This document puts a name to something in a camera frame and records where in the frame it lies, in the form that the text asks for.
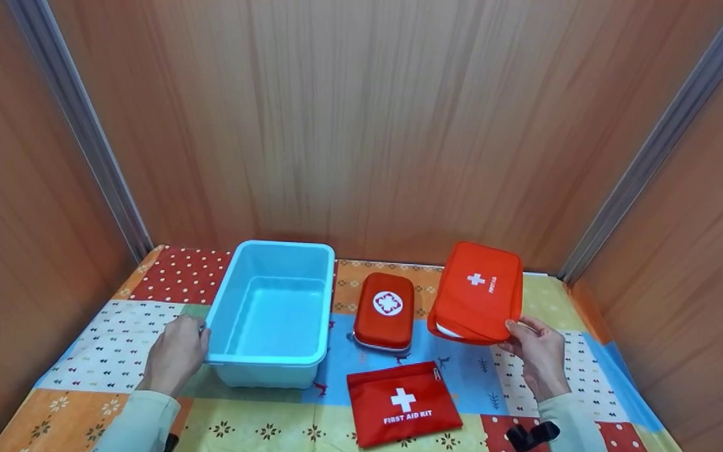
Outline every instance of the light blue plastic basin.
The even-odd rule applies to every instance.
[[[206,319],[206,362],[227,385],[311,386],[328,346],[333,261],[327,244],[238,246]]]

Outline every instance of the table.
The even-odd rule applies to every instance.
[[[0,435],[2,451],[91,450],[141,380],[149,347],[178,315],[205,316],[230,252],[159,245],[41,377]],[[410,352],[365,351],[349,337],[362,281],[371,272],[410,278],[415,290]],[[442,267],[336,261],[329,351],[312,388],[231,389],[204,365],[183,389],[172,427],[176,450],[358,450],[348,373],[434,360],[444,372],[462,429],[410,438],[381,450],[513,450],[505,432],[530,429],[537,404],[519,358],[430,335],[425,319]],[[614,343],[590,331],[565,286],[526,274],[524,313],[565,335],[565,372],[610,450],[680,450],[631,382]],[[537,450],[548,450],[547,446]]]

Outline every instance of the red first aid case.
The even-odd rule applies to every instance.
[[[409,364],[348,375],[359,447],[462,426],[436,364]]]
[[[448,340],[491,345],[510,337],[505,321],[520,318],[520,258],[470,242],[454,246],[442,270],[428,330]]]
[[[411,346],[414,285],[404,277],[374,272],[364,280],[353,323],[359,344],[404,352]]]

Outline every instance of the white cross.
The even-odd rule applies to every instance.
[[[394,406],[399,404],[402,412],[411,412],[410,404],[416,402],[416,400],[414,400],[414,394],[407,394],[407,392],[404,391],[404,388],[396,389],[395,393],[396,395],[391,395],[390,397],[392,404]]]
[[[481,279],[480,274],[472,274],[468,277],[468,280],[470,281],[471,285],[478,286],[479,284],[484,284],[485,280]]]

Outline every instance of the red polka dot fabric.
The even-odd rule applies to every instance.
[[[210,305],[230,263],[230,252],[164,247],[131,299]]]
[[[510,441],[507,440],[507,430],[520,424],[526,431],[530,431],[540,419],[536,417],[513,417],[513,416],[486,416],[481,415],[481,423],[487,434],[487,448],[490,452],[502,452],[514,450]],[[640,441],[635,427],[630,423],[597,422],[599,431],[604,437],[604,442],[609,451],[643,451],[643,442]],[[550,452],[548,443],[540,444],[532,451]]]
[[[597,422],[596,424],[599,425],[599,430],[602,432],[609,451],[643,450],[645,452],[646,447],[643,446],[643,441],[640,441],[638,432],[635,431],[632,424],[628,422]]]

